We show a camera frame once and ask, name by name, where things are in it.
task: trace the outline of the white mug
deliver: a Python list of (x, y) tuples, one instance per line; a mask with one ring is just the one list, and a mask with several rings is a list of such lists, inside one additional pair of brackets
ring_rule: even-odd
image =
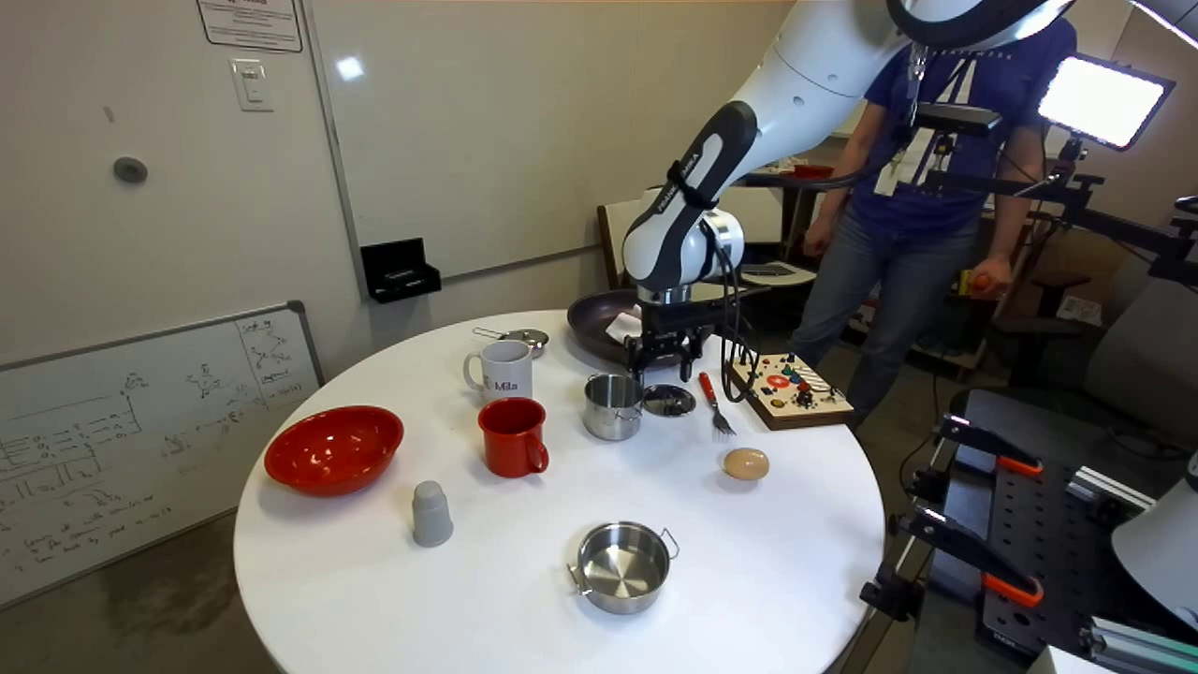
[(483, 399), (531, 397), (531, 343), (528, 342), (492, 342), (483, 353), (466, 355), (466, 380), (483, 393)]

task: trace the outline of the white wall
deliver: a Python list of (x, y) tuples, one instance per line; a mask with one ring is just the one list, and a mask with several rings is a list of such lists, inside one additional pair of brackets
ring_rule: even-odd
[[(307, 53), (210, 45), (196, 0), (0, 0), (0, 364), (302, 301), (325, 375), (466, 313), (563, 307), (601, 254), (359, 301)], [(241, 111), (229, 61), (266, 65)], [(141, 158), (123, 188), (109, 166)]]

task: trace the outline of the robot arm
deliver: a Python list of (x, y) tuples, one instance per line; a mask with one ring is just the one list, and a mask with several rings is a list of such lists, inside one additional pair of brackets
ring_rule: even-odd
[(745, 172), (819, 145), (903, 45), (991, 47), (1030, 36), (1072, 0), (797, 0), (749, 83), (699, 127), (624, 234), (624, 268), (643, 304), (738, 267), (738, 233), (707, 224)]

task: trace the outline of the whiteboard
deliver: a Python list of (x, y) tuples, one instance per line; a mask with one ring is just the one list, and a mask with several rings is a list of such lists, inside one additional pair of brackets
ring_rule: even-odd
[(302, 7), (351, 234), (466, 277), (596, 248), (601, 204), (668, 179), (792, 0)]
[(300, 304), (0, 368), (0, 601), (234, 508), (314, 388)]

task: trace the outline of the red bowl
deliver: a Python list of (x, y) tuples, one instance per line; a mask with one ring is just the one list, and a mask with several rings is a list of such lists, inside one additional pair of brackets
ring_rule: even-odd
[(266, 474), (302, 493), (349, 493), (375, 482), (402, 442), (406, 424), (386, 409), (325, 409), (266, 445)]

